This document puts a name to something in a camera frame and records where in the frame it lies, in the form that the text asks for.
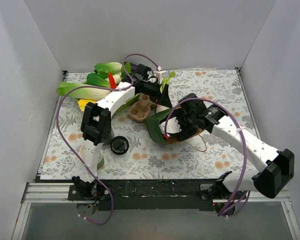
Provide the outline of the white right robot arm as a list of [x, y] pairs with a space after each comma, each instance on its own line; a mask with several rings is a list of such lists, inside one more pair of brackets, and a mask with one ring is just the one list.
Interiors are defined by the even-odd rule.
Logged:
[[191, 93], [171, 110], [165, 127], [175, 117], [180, 126], [179, 137], [185, 140], [190, 130], [205, 130], [243, 154], [241, 173], [228, 172], [215, 182], [217, 195], [227, 199], [238, 191], [258, 191], [273, 199], [294, 177], [295, 155], [289, 149], [280, 151], [241, 126], [223, 106]]

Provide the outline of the stack of green paper cups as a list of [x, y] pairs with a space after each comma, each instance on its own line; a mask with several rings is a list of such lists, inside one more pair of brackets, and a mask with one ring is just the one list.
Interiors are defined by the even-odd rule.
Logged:
[[[87, 150], [87, 148], [82, 145], [80, 150], [79, 150], [79, 155], [80, 157], [84, 160], [84, 162], [86, 164], [88, 164], [89, 159], [92, 160], [92, 164], [89, 164], [88, 166], [90, 167], [91, 170], [99, 170], [101, 169], [104, 164], [105, 164], [105, 160], [104, 160], [104, 156], [103, 156], [103, 151], [102, 149], [98, 148], [97, 149], [97, 154], [95, 154], [95, 150], [96, 148], [93, 149], [94, 151], [90, 151]], [[85, 153], [89, 152], [89, 159], [86, 158]]]

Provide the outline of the brown cardboard cup carrier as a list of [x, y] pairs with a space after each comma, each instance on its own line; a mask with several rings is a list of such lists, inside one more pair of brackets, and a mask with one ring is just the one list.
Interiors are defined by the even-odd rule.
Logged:
[[151, 112], [151, 104], [145, 101], [136, 102], [129, 110], [131, 119], [137, 122], [143, 122]]

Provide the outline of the green paper bag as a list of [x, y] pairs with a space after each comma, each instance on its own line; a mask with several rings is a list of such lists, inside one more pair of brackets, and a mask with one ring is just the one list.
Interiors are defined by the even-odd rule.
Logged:
[[186, 143], [187, 140], [198, 136], [203, 141], [204, 149], [200, 149], [198, 147], [195, 147], [191, 143], [189, 143], [189, 145], [198, 152], [201, 152], [201, 153], [206, 152], [207, 151], [207, 143], [204, 140], [204, 138], [201, 136], [201, 133], [202, 133], [203, 129], [200, 129], [199, 133], [193, 135], [191, 138], [188, 138], [185, 141], [178, 141], [178, 137], [177, 137], [178, 133], [172, 134], [171, 136], [168, 136], [167, 133], [165, 133], [165, 135], [162, 134], [162, 132], [160, 130], [160, 127], [159, 127], [159, 124], [161, 124], [164, 121], [169, 120], [169, 119], [167, 119], [167, 117], [168, 117], [170, 112], [171, 112], [171, 109], [168, 108], [164, 111], [158, 112], [158, 113], [156, 113], [152, 116], [149, 116], [145, 119], [145, 125], [147, 127], [147, 130], [148, 130], [148, 133], [149, 133], [151, 139], [154, 142], [162, 144], [162, 145], [172, 145], [172, 144], [181, 143], [181, 142]]

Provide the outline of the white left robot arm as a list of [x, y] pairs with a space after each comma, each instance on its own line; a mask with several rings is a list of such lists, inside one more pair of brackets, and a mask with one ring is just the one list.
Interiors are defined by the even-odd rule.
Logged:
[[97, 103], [88, 102], [82, 117], [81, 131], [84, 144], [77, 157], [83, 164], [79, 176], [72, 181], [76, 191], [85, 199], [91, 200], [96, 194], [96, 182], [103, 184], [97, 177], [98, 164], [103, 160], [102, 146], [109, 143], [112, 136], [111, 119], [113, 114], [123, 106], [127, 100], [136, 94], [145, 94], [154, 103], [165, 107], [172, 107], [168, 95], [169, 84], [162, 87], [162, 78], [156, 82], [148, 81], [151, 69], [139, 64], [137, 70], [130, 75], [128, 72], [121, 82], [111, 88], [110, 93]]

